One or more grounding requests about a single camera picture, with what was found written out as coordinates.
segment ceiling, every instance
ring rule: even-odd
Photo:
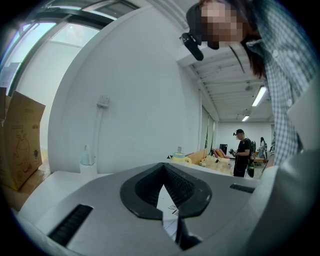
[[[188,28],[187,10],[198,2],[198,0],[148,1],[161,6],[178,21],[183,29]],[[265,81],[252,75],[249,59],[240,44],[234,45],[233,49],[242,63],[244,72],[230,49],[218,50],[214,56],[190,65],[207,90],[219,120],[221,122],[241,122],[245,115],[249,115],[247,122],[273,122],[268,91],[264,94],[260,104],[252,107],[259,88],[265,84]]]

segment gray plastic surface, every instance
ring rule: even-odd
[[[82,255],[207,255],[213,252],[230,255],[248,241],[267,204],[276,173],[276,170],[265,172],[261,180],[245,179],[172,164],[205,181],[212,190],[212,199],[204,212],[185,219],[188,231],[203,242],[182,251],[167,235],[160,220],[136,217],[120,199],[123,182],[154,165],[87,183],[51,208],[37,227],[49,234],[78,204],[83,204],[93,210],[66,246]],[[231,189],[234,183],[256,189],[253,194]]]

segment black vent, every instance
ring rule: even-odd
[[[159,193],[164,184],[165,177],[162,174],[162,167],[157,168],[135,185],[135,193],[153,207],[157,207]]]
[[[175,206],[179,208],[180,205],[194,195],[195,185],[171,169],[167,169],[166,171],[168,179],[164,186]]]
[[[230,186],[230,188],[234,189],[234,190],[239,190],[239,191],[242,191],[242,192],[247,192],[247,193],[250,193],[250,194],[252,194],[255,191],[254,187],[243,186],[243,185],[238,185],[238,184],[232,184]]]
[[[66,246],[82,223],[88,217],[92,207],[79,204],[50,234],[49,237],[62,246]]]

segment glass wall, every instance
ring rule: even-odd
[[[6,87],[7,93],[17,70],[19,69],[21,63],[24,61],[28,52],[37,43],[37,41],[54,25],[55,23],[34,24],[32,28],[23,36],[23,38],[21,38],[21,40],[15,46],[0,72],[0,86]]]
[[[84,47],[98,32],[98,29],[92,27],[68,24],[51,41]]]

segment wall outlet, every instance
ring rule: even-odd
[[[106,95],[101,94],[96,105],[102,108],[109,107],[109,98]]]

